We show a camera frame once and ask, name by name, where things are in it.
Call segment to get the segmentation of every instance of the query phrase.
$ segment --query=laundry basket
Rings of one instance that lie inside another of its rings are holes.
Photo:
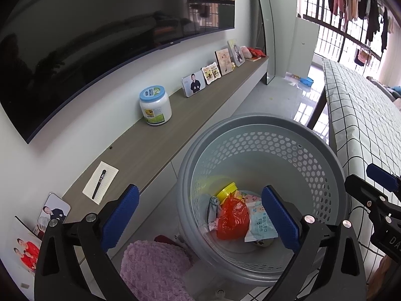
[[[331,149],[311,130],[265,114],[223,120],[204,132],[187,152],[178,175],[178,214],[183,234],[199,258],[229,279],[273,285],[293,256],[281,240],[261,248],[241,240],[223,241],[207,225],[209,199],[235,182],[261,194],[272,185],[284,201],[322,223],[348,216],[344,174]],[[316,256],[317,268],[324,250]]]

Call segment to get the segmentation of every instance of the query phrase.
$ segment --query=curved television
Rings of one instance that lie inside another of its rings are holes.
[[[234,17],[235,0],[0,0],[0,104],[29,143],[107,74]]]

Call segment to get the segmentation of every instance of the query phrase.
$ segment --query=paper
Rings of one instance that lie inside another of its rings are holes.
[[[97,183],[99,182],[99,178],[102,175],[103,170],[106,170],[106,174],[101,182],[99,189],[97,190],[96,196],[92,199],[93,193],[95,192]],[[114,177],[117,175],[118,169],[115,167],[106,164],[105,162],[100,162],[99,166],[93,173],[91,179],[86,184],[85,188],[83,189],[83,194],[93,200],[95,203],[100,205],[103,196],[106,194],[107,189],[113,182]]]

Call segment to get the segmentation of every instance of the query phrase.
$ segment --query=wet wipes package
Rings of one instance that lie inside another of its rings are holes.
[[[245,242],[277,238],[277,231],[263,208],[262,202],[254,201],[246,205],[249,211],[249,230],[245,236]]]

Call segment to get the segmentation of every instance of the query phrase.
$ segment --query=pen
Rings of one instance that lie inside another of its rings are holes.
[[[104,178],[105,174],[106,174],[106,170],[103,170],[103,172],[102,172],[102,174],[101,174],[101,176],[99,178],[99,182],[96,185],[95,192],[93,193],[92,199],[95,198],[96,193],[97,193],[97,191],[98,191],[98,189],[100,187],[101,182],[103,181],[103,178]]]

